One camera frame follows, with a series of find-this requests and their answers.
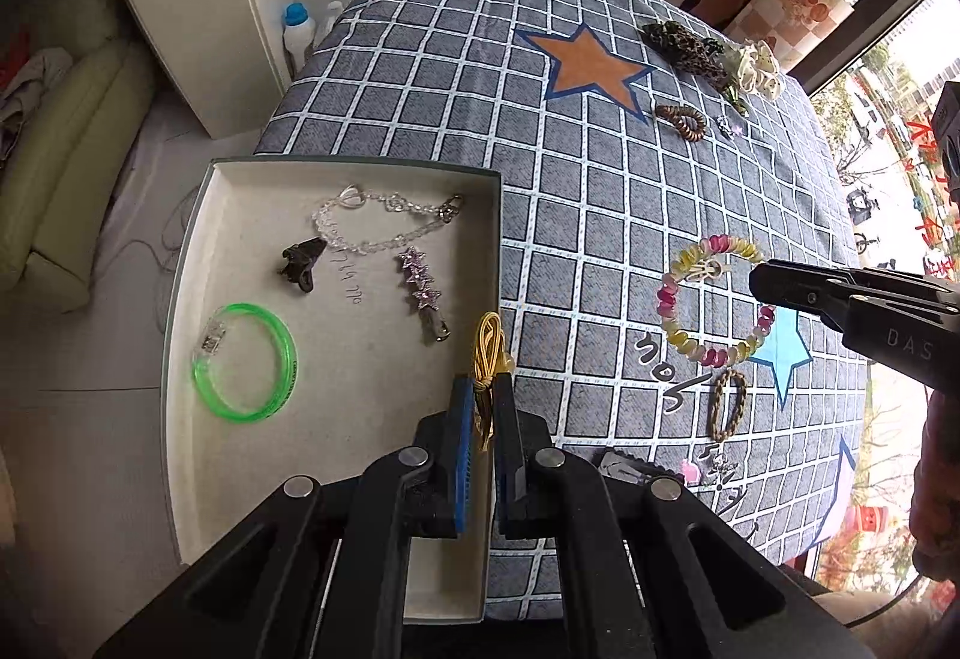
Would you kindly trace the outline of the small black claw clip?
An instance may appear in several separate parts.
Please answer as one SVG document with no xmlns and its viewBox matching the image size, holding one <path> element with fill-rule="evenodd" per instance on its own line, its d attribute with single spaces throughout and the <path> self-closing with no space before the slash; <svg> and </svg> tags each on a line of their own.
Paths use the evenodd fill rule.
<svg viewBox="0 0 960 659">
<path fill-rule="evenodd" d="M 325 248 L 327 248 L 327 242 L 322 237 L 314 237 L 314 239 L 288 246 L 281 252 L 281 258 L 285 264 L 278 274 L 291 284 L 295 284 L 303 294 L 311 294 L 314 290 L 313 269 Z"/>
</svg>

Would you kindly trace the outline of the black scalloped hair clip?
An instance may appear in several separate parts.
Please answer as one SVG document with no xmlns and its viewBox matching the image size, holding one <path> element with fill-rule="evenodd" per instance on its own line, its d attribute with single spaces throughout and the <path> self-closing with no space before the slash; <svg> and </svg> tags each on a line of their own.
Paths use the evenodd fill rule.
<svg viewBox="0 0 960 659">
<path fill-rule="evenodd" d="M 674 480 L 679 485 L 685 485 L 680 474 L 656 466 L 646 459 L 624 455 L 615 450 L 607 450 L 602 455 L 599 473 L 609 479 L 631 483 L 631 485 L 644 485 L 656 479 Z"/>
</svg>

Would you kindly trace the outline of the green plastic bangle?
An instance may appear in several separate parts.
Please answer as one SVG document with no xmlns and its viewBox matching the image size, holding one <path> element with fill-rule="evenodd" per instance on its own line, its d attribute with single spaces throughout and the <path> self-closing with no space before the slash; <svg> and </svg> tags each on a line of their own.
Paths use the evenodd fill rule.
<svg viewBox="0 0 960 659">
<path fill-rule="evenodd" d="M 298 351 L 275 313 L 249 302 L 213 313 L 190 359 L 195 393 L 213 416 L 256 423 L 274 416 L 293 394 Z"/>
</svg>

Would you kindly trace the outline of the cream fabric flower scrunchie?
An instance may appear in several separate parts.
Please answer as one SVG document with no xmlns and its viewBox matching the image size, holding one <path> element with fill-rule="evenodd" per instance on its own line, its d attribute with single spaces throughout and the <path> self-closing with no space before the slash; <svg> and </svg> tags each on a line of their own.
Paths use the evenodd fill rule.
<svg viewBox="0 0 960 659">
<path fill-rule="evenodd" d="M 721 61 L 726 74 L 722 93 L 740 115 L 747 116 L 750 112 L 748 95 L 775 102 L 786 88 L 779 61 L 765 40 L 724 45 Z"/>
</svg>

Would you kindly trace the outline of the cream leather sofa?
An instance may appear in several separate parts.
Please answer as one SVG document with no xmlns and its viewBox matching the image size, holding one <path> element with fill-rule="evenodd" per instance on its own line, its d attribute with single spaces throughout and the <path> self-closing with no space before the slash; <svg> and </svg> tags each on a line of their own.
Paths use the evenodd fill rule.
<svg viewBox="0 0 960 659">
<path fill-rule="evenodd" d="M 2 170 L 2 300 L 41 310 L 89 302 L 110 196 L 153 94 L 145 47 L 109 40 L 71 66 Z"/>
</svg>

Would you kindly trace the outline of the small silver rhinestone clip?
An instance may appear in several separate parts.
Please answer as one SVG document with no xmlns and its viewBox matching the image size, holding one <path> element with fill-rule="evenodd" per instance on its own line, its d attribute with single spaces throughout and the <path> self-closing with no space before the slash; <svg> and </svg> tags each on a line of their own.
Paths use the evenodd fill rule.
<svg viewBox="0 0 960 659">
<path fill-rule="evenodd" d="M 739 461 L 732 458 L 724 444 L 711 443 L 697 457 L 697 466 L 703 485 L 722 490 L 736 477 Z"/>
</svg>

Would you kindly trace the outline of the blue checked tablecloth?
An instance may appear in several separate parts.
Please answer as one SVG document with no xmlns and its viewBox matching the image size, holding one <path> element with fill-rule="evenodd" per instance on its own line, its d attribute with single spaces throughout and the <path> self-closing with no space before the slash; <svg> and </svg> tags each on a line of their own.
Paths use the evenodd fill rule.
<svg viewBox="0 0 960 659">
<path fill-rule="evenodd" d="M 662 0 L 355 0 L 260 150 L 496 171 L 517 404 L 578 455 L 692 473 L 697 497 L 781 563 L 830 537 L 848 500 L 866 365 L 815 318 L 779 313 L 742 368 L 747 409 L 724 443 L 739 469 L 713 489 L 697 466 L 711 377 L 667 344 L 659 285 L 711 235 L 848 266 L 853 229 L 804 91 L 740 115 L 644 45 L 641 26 L 677 19 Z M 715 116 L 745 136 L 724 138 Z"/>
</svg>

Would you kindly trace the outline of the patterned gift bag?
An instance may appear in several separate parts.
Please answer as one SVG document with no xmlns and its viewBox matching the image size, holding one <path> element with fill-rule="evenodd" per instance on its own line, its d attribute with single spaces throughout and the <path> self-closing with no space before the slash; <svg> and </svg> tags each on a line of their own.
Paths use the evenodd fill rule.
<svg viewBox="0 0 960 659">
<path fill-rule="evenodd" d="M 789 71 L 853 12 L 846 0 L 748 0 L 724 33 L 734 42 L 765 42 Z"/>
</svg>

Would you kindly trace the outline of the white bottle blue cap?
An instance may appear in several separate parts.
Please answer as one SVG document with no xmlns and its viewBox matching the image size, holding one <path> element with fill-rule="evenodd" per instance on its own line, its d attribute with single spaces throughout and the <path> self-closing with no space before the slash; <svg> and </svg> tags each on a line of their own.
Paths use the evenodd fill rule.
<svg viewBox="0 0 960 659">
<path fill-rule="evenodd" d="M 291 74 L 301 73 L 306 58 L 313 53 L 316 21 L 301 1 L 293 1 L 283 11 L 283 47 L 291 61 Z"/>
</svg>

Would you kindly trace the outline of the purple star hair clip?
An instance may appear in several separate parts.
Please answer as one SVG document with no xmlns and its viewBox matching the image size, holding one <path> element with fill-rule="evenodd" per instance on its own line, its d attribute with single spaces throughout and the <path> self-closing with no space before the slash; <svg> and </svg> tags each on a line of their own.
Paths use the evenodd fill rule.
<svg viewBox="0 0 960 659">
<path fill-rule="evenodd" d="M 451 333 L 439 308 L 441 290 L 436 287 L 427 256 L 421 249 L 410 245 L 402 249 L 397 260 L 410 303 L 425 326 L 425 331 L 433 342 L 444 342 Z"/>
</svg>

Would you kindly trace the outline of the leopard print scrunchie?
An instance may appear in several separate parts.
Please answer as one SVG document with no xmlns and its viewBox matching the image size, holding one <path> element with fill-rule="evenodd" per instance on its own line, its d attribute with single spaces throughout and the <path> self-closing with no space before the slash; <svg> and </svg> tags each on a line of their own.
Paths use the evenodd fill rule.
<svg viewBox="0 0 960 659">
<path fill-rule="evenodd" d="M 640 27 L 641 40 L 675 70 L 703 77 L 716 91 L 732 86 L 726 68 L 727 49 L 711 37 L 700 37 L 675 21 L 649 22 Z"/>
</svg>

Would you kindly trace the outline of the white jewelry tray box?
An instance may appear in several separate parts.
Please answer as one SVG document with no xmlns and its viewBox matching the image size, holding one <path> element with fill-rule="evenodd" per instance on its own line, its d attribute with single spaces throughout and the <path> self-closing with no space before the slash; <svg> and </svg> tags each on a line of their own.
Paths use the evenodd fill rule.
<svg viewBox="0 0 960 659">
<path fill-rule="evenodd" d="M 303 294 L 281 252 L 322 237 Z M 427 256 L 451 335 L 433 342 L 397 256 Z M 164 462 L 179 555 L 194 563 L 291 476 L 331 483 L 412 443 L 472 368 L 473 336 L 500 301 L 501 178 L 454 165 L 352 157 L 213 162 L 185 232 L 164 343 Z M 275 313 L 298 351 L 291 398 L 233 423 L 195 393 L 190 359 L 222 306 Z"/>
</svg>

